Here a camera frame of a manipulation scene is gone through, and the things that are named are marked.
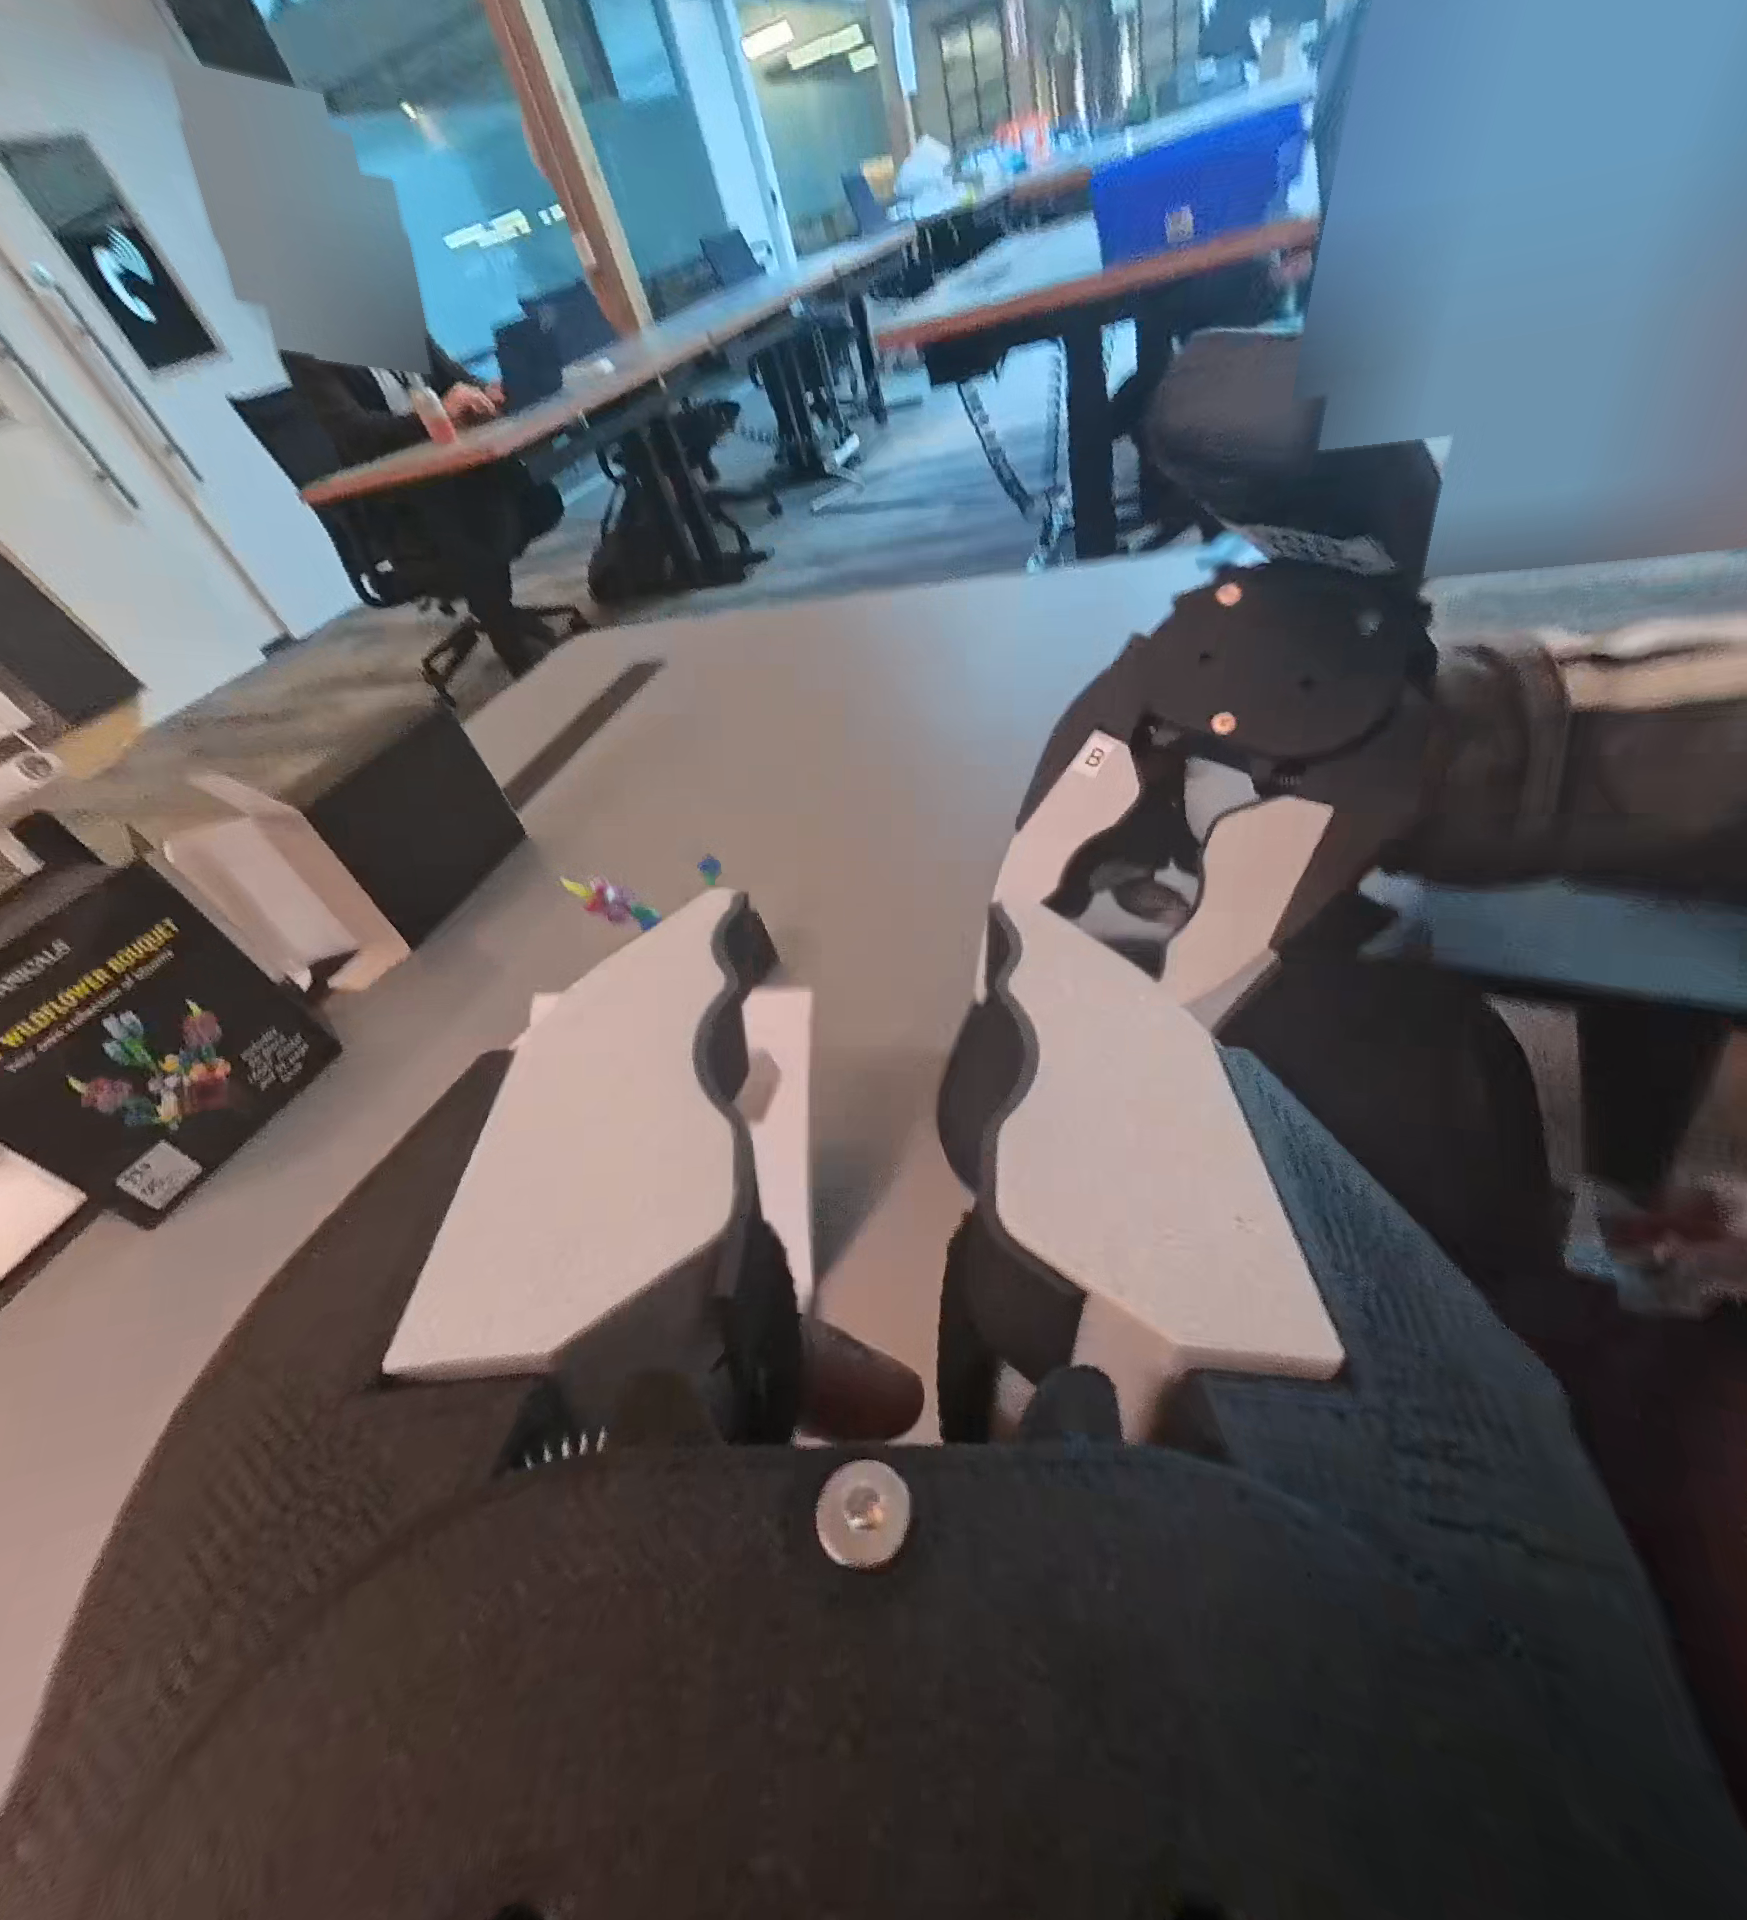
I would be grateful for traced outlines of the blue plastic bin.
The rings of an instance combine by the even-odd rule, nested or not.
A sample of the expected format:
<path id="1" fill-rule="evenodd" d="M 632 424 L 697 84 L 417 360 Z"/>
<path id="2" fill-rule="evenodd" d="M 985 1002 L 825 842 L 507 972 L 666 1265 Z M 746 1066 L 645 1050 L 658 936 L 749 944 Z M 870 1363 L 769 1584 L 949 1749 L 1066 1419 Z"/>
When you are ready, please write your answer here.
<path id="1" fill-rule="evenodd" d="M 1320 215 L 1313 92 L 1247 89 L 1124 134 L 1092 161 L 1089 206 L 1110 273 L 1235 232 Z"/>

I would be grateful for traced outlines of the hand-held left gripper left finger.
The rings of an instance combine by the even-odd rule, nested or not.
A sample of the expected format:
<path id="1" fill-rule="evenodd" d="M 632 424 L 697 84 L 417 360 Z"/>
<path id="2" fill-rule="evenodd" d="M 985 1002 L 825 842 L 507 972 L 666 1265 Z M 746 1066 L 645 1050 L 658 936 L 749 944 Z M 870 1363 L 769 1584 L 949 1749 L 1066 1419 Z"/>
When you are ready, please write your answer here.
<path id="1" fill-rule="evenodd" d="M 811 991 L 717 888 L 538 1003 L 381 1358 L 550 1389 L 603 1440 L 648 1373 L 726 1440 L 786 1442 L 812 1298 Z"/>

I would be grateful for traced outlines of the black and white box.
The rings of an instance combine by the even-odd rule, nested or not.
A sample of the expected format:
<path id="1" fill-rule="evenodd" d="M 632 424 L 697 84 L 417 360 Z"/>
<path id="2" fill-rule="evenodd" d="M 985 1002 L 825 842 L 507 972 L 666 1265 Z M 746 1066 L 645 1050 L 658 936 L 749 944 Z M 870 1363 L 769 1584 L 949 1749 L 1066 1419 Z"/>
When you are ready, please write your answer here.
<path id="1" fill-rule="evenodd" d="M 117 807 L 148 840 L 225 810 L 207 779 L 294 807 L 409 947 L 522 842 L 458 709 L 422 676 L 439 615 L 357 612 L 143 735 Z"/>

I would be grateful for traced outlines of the white instruction booklet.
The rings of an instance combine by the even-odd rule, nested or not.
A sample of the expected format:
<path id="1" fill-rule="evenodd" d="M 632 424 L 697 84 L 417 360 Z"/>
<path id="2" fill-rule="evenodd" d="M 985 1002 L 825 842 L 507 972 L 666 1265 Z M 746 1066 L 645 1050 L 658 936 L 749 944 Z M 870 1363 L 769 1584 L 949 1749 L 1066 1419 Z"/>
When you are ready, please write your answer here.
<path id="1" fill-rule="evenodd" d="M 522 1173 L 527 1207 L 490 1262 L 488 1354 L 550 1356 L 639 1282 L 699 1252 L 724 1220 L 732 1137 L 692 1072 L 685 1017 L 660 997 L 621 1017 L 580 990 L 536 993 L 505 1085 L 505 1127 L 539 1151 Z M 746 1122 L 765 1224 L 792 1283 L 812 1290 L 809 1054 L 811 993 L 765 985 L 745 1002 Z"/>

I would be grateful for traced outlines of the white desk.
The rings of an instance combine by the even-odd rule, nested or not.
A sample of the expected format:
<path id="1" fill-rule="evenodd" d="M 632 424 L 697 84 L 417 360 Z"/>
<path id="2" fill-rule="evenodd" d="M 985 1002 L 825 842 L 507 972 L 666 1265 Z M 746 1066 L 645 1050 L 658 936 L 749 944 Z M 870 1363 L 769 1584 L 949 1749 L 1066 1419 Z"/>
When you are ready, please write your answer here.
<path id="1" fill-rule="evenodd" d="M 984 907 L 1066 703 L 1155 626 L 1184 557 L 668 617 L 582 640 L 472 721 L 517 781 L 634 662 L 656 676 L 520 807 L 524 844 L 389 980 L 341 1057 L 151 1232 L 98 1220 L 0 1311 L 0 1911 L 57 1905 L 165 1737 L 301 1597 L 475 1484 L 519 1389 L 378 1380 L 333 1212 L 612 934 L 595 873 L 669 907 L 717 855 L 812 993 L 819 1307 L 933 1363 L 959 1214 L 933 1094 Z"/>

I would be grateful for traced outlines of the person's right forearm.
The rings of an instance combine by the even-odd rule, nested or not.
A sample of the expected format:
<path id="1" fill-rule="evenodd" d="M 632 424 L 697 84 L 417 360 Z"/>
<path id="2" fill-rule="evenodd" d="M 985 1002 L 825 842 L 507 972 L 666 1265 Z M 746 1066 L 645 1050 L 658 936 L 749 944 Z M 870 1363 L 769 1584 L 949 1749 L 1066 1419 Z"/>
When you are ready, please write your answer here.
<path id="1" fill-rule="evenodd" d="M 1432 707 L 1389 869 L 1747 904 L 1747 612 L 1451 642 Z"/>

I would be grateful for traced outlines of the black toy box flower print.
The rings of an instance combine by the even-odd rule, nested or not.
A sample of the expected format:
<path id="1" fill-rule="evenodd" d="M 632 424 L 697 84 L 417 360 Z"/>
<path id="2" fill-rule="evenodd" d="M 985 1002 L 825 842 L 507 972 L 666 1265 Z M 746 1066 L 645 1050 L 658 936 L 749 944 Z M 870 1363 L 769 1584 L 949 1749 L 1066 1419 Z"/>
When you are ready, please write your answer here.
<path id="1" fill-rule="evenodd" d="M 143 862 L 0 900 L 0 1144 L 143 1230 L 337 1057 L 307 997 Z"/>

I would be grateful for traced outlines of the black backpack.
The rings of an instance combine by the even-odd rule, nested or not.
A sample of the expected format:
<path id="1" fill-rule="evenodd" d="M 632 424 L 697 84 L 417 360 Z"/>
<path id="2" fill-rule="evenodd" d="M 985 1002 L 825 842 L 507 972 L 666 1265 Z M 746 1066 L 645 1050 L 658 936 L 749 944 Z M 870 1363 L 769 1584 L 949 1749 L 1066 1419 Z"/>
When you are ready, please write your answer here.
<path id="1" fill-rule="evenodd" d="M 623 461 L 597 455 L 610 493 L 597 521 L 597 542 L 588 562 L 588 591 L 599 609 L 662 601 L 692 591 L 697 577 L 684 560 L 685 533 L 669 529 L 662 495 Z M 746 577 L 771 560 L 717 493 L 705 493 L 712 528 L 729 536 L 719 544 L 719 584 Z"/>

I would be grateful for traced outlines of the small white box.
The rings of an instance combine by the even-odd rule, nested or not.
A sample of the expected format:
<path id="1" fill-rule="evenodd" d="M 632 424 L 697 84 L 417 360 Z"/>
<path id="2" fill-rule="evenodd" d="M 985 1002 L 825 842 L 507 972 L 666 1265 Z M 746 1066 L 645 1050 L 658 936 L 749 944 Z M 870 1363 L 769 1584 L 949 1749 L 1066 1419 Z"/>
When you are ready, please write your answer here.
<path id="1" fill-rule="evenodd" d="M 375 985 L 411 956 L 303 813 L 219 772 L 190 779 L 202 819 L 167 832 L 161 873 L 262 972 L 309 997 Z"/>

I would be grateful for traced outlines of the black office chair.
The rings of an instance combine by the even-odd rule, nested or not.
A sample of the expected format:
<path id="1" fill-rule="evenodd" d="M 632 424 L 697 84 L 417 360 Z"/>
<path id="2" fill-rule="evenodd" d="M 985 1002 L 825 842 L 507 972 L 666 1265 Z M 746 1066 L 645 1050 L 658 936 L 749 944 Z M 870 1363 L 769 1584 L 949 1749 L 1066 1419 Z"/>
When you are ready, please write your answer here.
<path id="1" fill-rule="evenodd" d="M 328 435 L 289 380 L 258 396 L 233 399 L 233 410 L 295 486 L 340 470 Z M 449 636 L 424 654 L 421 668 L 440 699 L 452 701 L 451 682 L 478 642 L 495 652 L 508 677 L 519 680 L 552 650 L 591 629 L 588 614 L 573 603 L 522 603 L 514 595 L 513 567 L 514 612 L 472 612 L 451 584 L 439 579 L 434 563 L 402 560 L 394 542 L 361 514 L 361 500 L 312 513 L 363 605 L 378 612 L 422 608 L 454 617 Z"/>

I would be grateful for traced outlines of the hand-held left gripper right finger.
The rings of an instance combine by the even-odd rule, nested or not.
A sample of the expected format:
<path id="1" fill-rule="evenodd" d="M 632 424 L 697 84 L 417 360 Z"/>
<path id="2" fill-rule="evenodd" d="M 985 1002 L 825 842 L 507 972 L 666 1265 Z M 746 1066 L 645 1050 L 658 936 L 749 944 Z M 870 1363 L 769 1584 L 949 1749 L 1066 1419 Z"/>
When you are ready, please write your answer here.
<path id="1" fill-rule="evenodd" d="M 1044 904 L 993 901 L 936 1096 L 968 1198 L 939 1286 L 936 1415 L 1003 1377 L 1108 1384 L 1117 1435 L 1194 1442 L 1207 1374 L 1330 1382 L 1340 1333 L 1214 1036 Z"/>

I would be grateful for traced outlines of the long wood-edged table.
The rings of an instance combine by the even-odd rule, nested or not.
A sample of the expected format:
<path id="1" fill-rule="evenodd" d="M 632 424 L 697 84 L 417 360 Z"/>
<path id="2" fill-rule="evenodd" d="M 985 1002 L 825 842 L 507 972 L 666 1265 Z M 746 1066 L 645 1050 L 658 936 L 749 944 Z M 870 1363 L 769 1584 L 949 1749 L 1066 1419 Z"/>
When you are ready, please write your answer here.
<path id="1" fill-rule="evenodd" d="M 812 299 L 845 298 L 860 335 L 867 340 L 865 291 L 913 238 L 913 224 L 887 224 L 874 236 L 815 253 L 788 271 L 765 273 L 695 302 L 618 340 L 597 371 L 571 375 L 554 396 L 458 428 L 452 438 L 405 446 L 333 470 L 303 484 L 299 496 L 309 508 L 323 511 L 402 486 L 458 479 L 543 448 L 554 448 L 558 461 L 567 464 L 625 444 L 636 472 L 666 513 L 666 545 L 684 588 L 697 591 L 737 584 L 746 577 L 749 563 L 719 542 L 709 496 L 666 437 L 669 416 L 715 360 L 746 360 L 776 346 Z"/>

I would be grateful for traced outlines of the wood-edged table black legs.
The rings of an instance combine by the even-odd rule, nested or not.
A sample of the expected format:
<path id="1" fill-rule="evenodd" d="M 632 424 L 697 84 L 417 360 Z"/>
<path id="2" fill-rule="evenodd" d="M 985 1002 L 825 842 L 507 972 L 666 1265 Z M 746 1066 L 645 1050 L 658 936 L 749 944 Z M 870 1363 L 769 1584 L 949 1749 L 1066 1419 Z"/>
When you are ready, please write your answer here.
<path id="1" fill-rule="evenodd" d="M 1060 347 L 1074 557 L 1106 560 L 1118 547 L 1106 330 L 1131 321 L 1139 360 L 1162 367 L 1168 303 L 1182 285 L 1244 264 L 1307 255 L 1320 226 L 1317 215 L 1289 215 L 1105 266 L 1099 227 L 1080 215 L 996 241 L 939 275 L 927 293 L 882 308 L 872 337 L 882 349 L 916 353 L 933 387 L 975 378 L 1017 347 Z"/>

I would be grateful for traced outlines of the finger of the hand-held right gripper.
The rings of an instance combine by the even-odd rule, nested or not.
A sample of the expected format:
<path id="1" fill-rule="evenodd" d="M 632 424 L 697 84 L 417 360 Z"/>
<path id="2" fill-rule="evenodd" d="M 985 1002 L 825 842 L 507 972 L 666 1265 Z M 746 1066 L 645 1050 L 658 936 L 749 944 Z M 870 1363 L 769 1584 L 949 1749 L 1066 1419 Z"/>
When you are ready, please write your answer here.
<path id="1" fill-rule="evenodd" d="M 1040 920 L 1161 980 L 1189 929 L 1203 854 L 1187 809 L 1187 763 L 1149 731 L 1092 733 L 1015 829 L 992 890 L 992 945 Z"/>
<path id="2" fill-rule="evenodd" d="M 1334 809 L 1261 795 L 1239 770 L 1194 758 L 1184 775 L 1198 851 L 1189 916 L 1164 944 L 1161 990 L 1220 1034 L 1275 966 L 1273 941 Z"/>

